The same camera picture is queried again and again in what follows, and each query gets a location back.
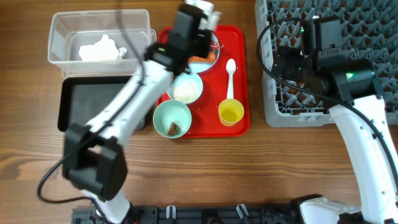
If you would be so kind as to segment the red snack wrapper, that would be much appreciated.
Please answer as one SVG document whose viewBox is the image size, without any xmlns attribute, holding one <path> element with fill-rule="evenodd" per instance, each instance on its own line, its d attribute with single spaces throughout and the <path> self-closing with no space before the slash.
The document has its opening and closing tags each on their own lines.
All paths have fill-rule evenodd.
<svg viewBox="0 0 398 224">
<path fill-rule="evenodd" d="M 223 48 L 223 46 L 220 45 L 220 43 L 217 40 L 211 40 L 211 42 L 210 42 L 210 50 L 218 51 L 218 50 L 221 50 L 222 48 Z"/>
</svg>

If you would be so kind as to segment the orange carrot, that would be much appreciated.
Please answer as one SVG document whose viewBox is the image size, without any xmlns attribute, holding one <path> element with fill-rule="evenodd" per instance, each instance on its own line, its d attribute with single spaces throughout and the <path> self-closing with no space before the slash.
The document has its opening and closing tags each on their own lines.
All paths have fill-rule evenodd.
<svg viewBox="0 0 398 224">
<path fill-rule="evenodd" d="M 216 61 L 216 54 L 214 51 L 210 51 L 206 58 L 192 56 L 189 58 L 190 63 L 214 63 Z"/>
</svg>

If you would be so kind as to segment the light blue rice bowl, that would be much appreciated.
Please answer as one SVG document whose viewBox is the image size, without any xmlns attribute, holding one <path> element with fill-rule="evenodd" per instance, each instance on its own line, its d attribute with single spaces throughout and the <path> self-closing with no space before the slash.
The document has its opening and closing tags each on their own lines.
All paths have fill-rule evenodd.
<svg viewBox="0 0 398 224">
<path fill-rule="evenodd" d="M 186 105 L 196 102 L 203 92 L 203 81 L 197 73 L 182 73 L 167 90 L 171 100 L 180 101 Z"/>
</svg>

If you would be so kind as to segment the mint green bowl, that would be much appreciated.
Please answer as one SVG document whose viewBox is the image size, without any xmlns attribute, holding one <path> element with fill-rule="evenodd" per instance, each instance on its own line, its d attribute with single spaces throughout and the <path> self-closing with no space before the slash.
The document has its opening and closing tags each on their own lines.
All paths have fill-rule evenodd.
<svg viewBox="0 0 398 224">
<path fill-rule="evenodd" d="M 169 135 L 167 131 L 171 124 L 175 124 L 174 135 Z M 167 100 L 156 107 L 153 114 L 153 124 L 155 130 L 163 137 L 176 139 L 188 132 L 192 124 L 192 114 L 184 103 L 177 100 Z"/>
</svg>

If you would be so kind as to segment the white tissue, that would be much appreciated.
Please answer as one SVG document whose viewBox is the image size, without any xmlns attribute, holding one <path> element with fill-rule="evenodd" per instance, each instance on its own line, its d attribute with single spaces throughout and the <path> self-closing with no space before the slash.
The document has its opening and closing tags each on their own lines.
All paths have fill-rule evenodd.
<svg viewBox="0 0 398 224">
<path fill-rule="evenodd" d="M 93 45 L 82 45 L 79 49 L 79 56 L 84 62 L 120 60 L 127 53 L 125 47 L 117 48 L 113 39 L 103 35 L 101 40 Z"/>
</svg>

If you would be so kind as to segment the brown food scrap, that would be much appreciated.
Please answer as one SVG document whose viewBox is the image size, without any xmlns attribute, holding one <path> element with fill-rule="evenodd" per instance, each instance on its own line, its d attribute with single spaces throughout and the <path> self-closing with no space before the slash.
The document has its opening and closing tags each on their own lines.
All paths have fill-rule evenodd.
<svg viewBox="0 0 398 224">
<path fill-rule="evenodd" d="M 166 134 L 169 136 L 175 136 L 178 134 L 178 126 L 174 122 L 171 122 L 168 130 L 166 130 Z"/>
</svg>

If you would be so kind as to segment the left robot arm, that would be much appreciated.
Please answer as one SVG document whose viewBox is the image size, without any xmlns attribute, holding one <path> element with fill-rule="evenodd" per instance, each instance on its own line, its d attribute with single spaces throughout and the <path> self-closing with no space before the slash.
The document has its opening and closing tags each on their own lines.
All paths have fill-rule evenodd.
<svg viewBox="0 0 398 224">
<path fill-rule="evenodd" d="M 141 119 L 173 83 L 190 73 L 192 56 L 208 56 L 220 13 L 209 1 L 180 5 L 166 43 L 150 45 L 130 79 L 98 115 L 65 132 L 62 172 L 91 200 L 103 221 L 123 223 L 130 202 L 122 186 L 127 176 L 123 148 Z"/>
</svg>

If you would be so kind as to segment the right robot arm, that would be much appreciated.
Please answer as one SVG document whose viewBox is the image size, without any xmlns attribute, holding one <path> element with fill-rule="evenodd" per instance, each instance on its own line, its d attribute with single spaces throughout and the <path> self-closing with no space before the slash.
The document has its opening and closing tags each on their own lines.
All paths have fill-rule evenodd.
<svg viewBox="0 0 398 224">
<path fill-rule="evenodd" d="M 361 205 L 351 208 L 321 196 L 295 202 L 301 223 L 396 223 L 397 151 L 387 125 L 382 86 L 373 64 L 351 60 L 340 20 L 297 20 L 300 48 L 277 49 L 270 75 L 325 101 L 353 166 Z"/>
</svg>

